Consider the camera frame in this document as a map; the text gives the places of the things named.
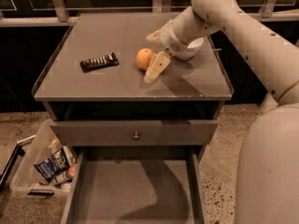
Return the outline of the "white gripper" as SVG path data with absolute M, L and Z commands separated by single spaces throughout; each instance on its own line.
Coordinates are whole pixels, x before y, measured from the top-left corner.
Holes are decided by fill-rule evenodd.
M 171 56 L 179 56 L 190 44 L 186 36 L 184 24 L 173 19 L 168 21 L 161 29 L 147 35 L 146 39 L 152 44 L 160 44 L 163 50 L 154 53 L 145 73 L 144 81 L 148 84 L 153 82 L 163 70 L 170 64 Z

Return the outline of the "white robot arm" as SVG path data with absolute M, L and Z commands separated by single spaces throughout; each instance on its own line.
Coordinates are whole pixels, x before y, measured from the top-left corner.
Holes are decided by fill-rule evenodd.
M 299 48 L 245 13 L 235 0 L 191 0 L 148 35 L 160 51 L 144 79 L 153 82 L 173 57 L 191 57 L 190 44 L 215 30 L 225 33 L 277 104 L 244 137 L 235 224 L 299 224 Z

